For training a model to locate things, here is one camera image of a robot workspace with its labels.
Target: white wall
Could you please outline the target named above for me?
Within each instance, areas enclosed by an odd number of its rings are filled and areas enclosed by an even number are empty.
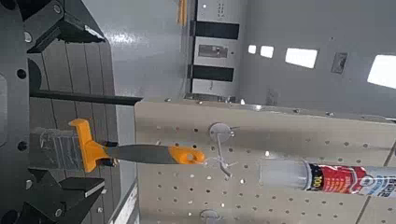
[[[224,4],[224,17],[218,16],[218,4]],[[217,39],[197,37],[195,64],[232,67],[233,82],[212,81],[205,79],[195,79],[192,84],[192,92],[214,94],[220,96],[235,96],[237,94],[239,79],[241,74],[241,59],[243,58],[245,35],[246,35],[246,18],[247,18],[248,0],[199,0],[198,1],[198,21],[212,21],[224,23],[238,23],[239,37],[238,40]],[[219,45],[228,47],[234,55],[224,59],[208,59],[198,57],[199,44]]]
[[[394,8],[393,0],[250,0],[239,96],[265,104],[272,89],[277,105],[396,117],[396,90],[367,83],[375,55],[396,52]],[[275,46],[272,60],[261,45]],[[319,49],[316,68],[285,63],[288,47]],[[349,53],[343,75],[331,73],[335,52]]]

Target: glue tube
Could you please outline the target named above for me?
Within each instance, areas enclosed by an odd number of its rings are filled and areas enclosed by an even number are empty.
[[[260,165],[260,184],[274,188],[388,198],[396,197],[396,168],[264,160]]]

